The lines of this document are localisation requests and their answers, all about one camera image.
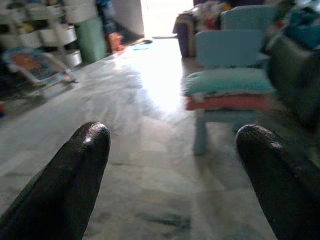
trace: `wall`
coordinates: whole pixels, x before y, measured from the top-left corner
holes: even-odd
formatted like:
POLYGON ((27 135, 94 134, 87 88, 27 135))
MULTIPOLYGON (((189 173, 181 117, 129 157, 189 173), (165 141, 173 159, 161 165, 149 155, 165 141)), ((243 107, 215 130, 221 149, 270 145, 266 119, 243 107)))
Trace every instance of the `wall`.
POLYGON ((144 35, 141 0, 112 0, 114 20, 131 32, 144 35))

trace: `pink folded towel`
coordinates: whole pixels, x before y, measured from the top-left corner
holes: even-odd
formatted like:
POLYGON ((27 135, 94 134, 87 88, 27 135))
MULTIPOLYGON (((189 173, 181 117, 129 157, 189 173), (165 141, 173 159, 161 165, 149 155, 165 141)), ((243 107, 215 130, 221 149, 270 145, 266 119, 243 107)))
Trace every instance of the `pink folded towel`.
POLYGON ((187 97, 186 109, 237 109, 268 111, 270 100, 267 94, 261 95, 229 95, 205 97, 203 102, 196 102, 192 96, 187 97))

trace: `baby bouncer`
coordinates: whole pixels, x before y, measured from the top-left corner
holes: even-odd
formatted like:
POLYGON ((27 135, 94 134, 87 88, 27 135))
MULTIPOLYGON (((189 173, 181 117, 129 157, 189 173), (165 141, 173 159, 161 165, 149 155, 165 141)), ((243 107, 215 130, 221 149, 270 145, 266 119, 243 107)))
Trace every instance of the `baby bouncer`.
POLYGON ((43 90, 59 83, 77 82, 72 71, 64 63, 51 53, 36 48, 18 47, 6 50, 2 59, 11 72, 20 73, 27 79, 38 93, 36 95, 43 96, 43 90))

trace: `marble floor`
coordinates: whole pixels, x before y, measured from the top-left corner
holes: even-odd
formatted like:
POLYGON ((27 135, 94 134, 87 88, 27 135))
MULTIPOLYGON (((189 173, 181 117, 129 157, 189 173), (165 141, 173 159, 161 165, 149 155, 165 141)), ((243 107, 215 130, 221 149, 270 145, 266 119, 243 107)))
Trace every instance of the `marble floor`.
POLYGON ((176 39, 77 70, 44 104, 7 102, 0 119, 0 214, 82 124, 112 132, 84 239, 275 240, 235 151, 232 126, 210 123, 208 152, 194 157, 193 113, 183 78, 200 70, 181 59, 176 39))

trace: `doorway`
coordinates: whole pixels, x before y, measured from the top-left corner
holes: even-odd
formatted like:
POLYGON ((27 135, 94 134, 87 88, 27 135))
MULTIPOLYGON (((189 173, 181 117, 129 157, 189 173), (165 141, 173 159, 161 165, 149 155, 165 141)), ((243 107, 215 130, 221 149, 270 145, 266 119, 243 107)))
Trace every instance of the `doorway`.
POLYGON ((194 6, 193 0, 141 0, 146 37, 173 37, 176 17, 194 6))

